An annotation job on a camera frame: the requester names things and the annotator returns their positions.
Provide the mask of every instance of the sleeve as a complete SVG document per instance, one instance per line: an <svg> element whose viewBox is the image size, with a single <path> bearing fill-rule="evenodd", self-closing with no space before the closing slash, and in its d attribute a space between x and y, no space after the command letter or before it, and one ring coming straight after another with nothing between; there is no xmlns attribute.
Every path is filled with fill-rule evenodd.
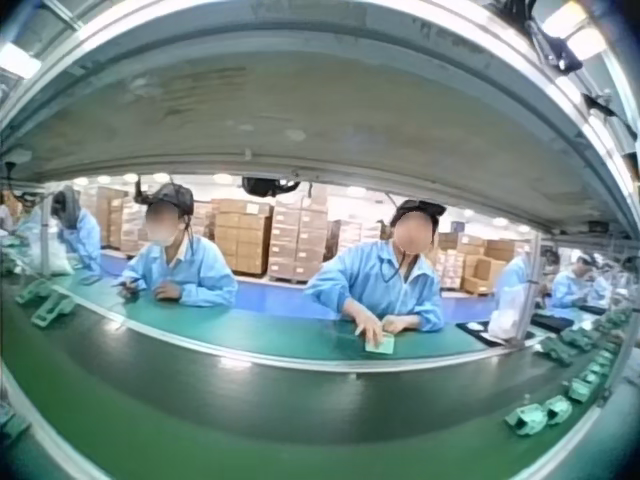
<svg viewBox="0 0 640 480"><path fill-rule="evenodd" d="M551 306L553 308L571 308L580 295L571 295L569 281L565 276L556 277L551 291Z"/></svg>
<svg viewBox="0 0 640 480"><path fill-rule="evenodd" d="M78 226L78 248L77 254L84 263L84 266L91 273L100 275L102 273L102 258L100 256L100 226L95 219L93 221L82 222Z"/></svg>
<svg viewBox="0 0 640 480"><path fill-rule="evenodd" d="M144 266L147 263L148 250L143 249L138 255L136 255L122 272L119 279L120 282L126 282L127 280L138 280L136 288L138 290L146 290L147 284L144 279Z"/></svg>
<svg viewBox="0 0 640 480"><path fill-rule="evenodd" d="M413 313L420 316L419 329L423 332L434 332L444 327L440 280L437 277L434 276L433 281L425 288Z"/></svg>
<svg viewBox="0 0 640 480"><path fill-rule="evenodd" d="M180 303L191 307L232 307L238 283L222 253L214 244L201 245L199 283L182 286Z"/></svg>
<svg viewBox="0 0 640 480"><path fill-rule="evenodd" d="M351 298L349 286L358 271L360 259L358 247L345 250L322 266L309 282L305 294L334 312L342 313L344 302Z"/></svg>

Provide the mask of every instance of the woman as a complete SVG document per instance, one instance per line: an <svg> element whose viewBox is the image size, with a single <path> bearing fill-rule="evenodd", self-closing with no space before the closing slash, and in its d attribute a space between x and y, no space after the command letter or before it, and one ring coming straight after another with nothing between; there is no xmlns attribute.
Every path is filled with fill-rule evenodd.
<svg viewBox="0 0 640 480"><path fill-rule="evenodd" d="M163 185L144 200L151 245L122 274L122 294L149 289L156 300L195 307L235 303L238 285L218 247L193 235L193 194L182 185Z"/></svg>
<svg viewBox="0 0 640 480"><path fill-rule="evenodd" d="M85 269L100 276L100 225L93 215L80 207L76 192L69 185L53 196L51 216L60 223L60 241L71 253L78 255Z"/></svg>
<svg viewBox="0 0 640 480"><path fill-rule="evenodd" d="M364 333L375 346L383 331L441 329L440 281L422 253L444 212L430 202L403 202L391 220L391 240L345 250L323 266L306 293L352 319L356 335Z"/></svg>

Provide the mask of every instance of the collar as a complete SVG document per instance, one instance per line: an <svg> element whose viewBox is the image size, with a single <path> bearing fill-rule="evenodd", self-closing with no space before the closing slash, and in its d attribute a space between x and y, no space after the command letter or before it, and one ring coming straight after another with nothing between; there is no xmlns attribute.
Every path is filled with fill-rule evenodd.
<svg viewBox="0 0 640 480"><path fill-rule="evenodd" d="M393 251L391 240L380 242L378 248L378 257L381 260L391 262L396 268L398 267L398 259L396 258L396 254ZM427 260L422 254L418 255L418 261L414 265L413 270L411 271L411 276L409 278L414 278L418 275L429 275L431 277L435 276L433 268L427 263Z"/></svg>

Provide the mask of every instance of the blue uniform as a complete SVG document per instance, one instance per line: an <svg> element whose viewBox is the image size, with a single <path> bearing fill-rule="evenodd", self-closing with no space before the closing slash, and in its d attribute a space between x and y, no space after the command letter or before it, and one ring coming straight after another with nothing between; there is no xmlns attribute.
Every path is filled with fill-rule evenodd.
<svg viewBox="0 0 640 480"><path fill-rule="evenodd" d="M511 260L496 282L495 296L496 302L500 298L500 293L505 288L514 288L524 285L529 280L529 261L526 257L520 255Z"/></svg>
<svg viewBox="0 0 640 480"><path fill-rule="evenodd" d="M363 243L333 260L311 280L306 294L331 310L342 313L344 302L353 298L379 319L386 315L419 315L420 330L439 330L444 325L440 281L420 255L405 282L389 242Z"/></svg>
<svg viewBox="0 0 640 480"><path fill-rule="evenodd" d="M576 306L576 300L584 298L587 284L575 276L571 270L560 272L551 287L551 306L570 308Z"/></svg>
<svg viewBox="0 0 640 480"><path fill-rule="evenodd" d="M60 241L76 253L84 268L94 275L101 273L100 225L84 208L80 210L75 230L60 227Z"/></svg>
<svg viewBox="0 0 640 480"><path fill-rule="evenodd" d="M173 266L167 264L163 247L147 246L129 262L122 280L140 279L136 283L139 290L154 290L163 282L174 283L182 288L182 305L233 306L238 284L220 249L197 235L186 242L183 258L176 258Z"/></svg>

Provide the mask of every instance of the conveyor belt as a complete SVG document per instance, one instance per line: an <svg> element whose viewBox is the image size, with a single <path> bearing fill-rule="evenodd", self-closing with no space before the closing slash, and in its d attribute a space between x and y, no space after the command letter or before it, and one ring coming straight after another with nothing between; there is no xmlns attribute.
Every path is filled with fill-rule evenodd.
<svg viewBox="0 0 640 480"><path fill-rule="evenodd" d="M527 350L401 374L238 371L109 332L82 307L39 330L27 320L35 307L18 307L12 289L2 298L3 360L52 426L116 478L505 478L586 408L535 439L502 421L525 393L560 392L587 356L569 369Z"/></svg>

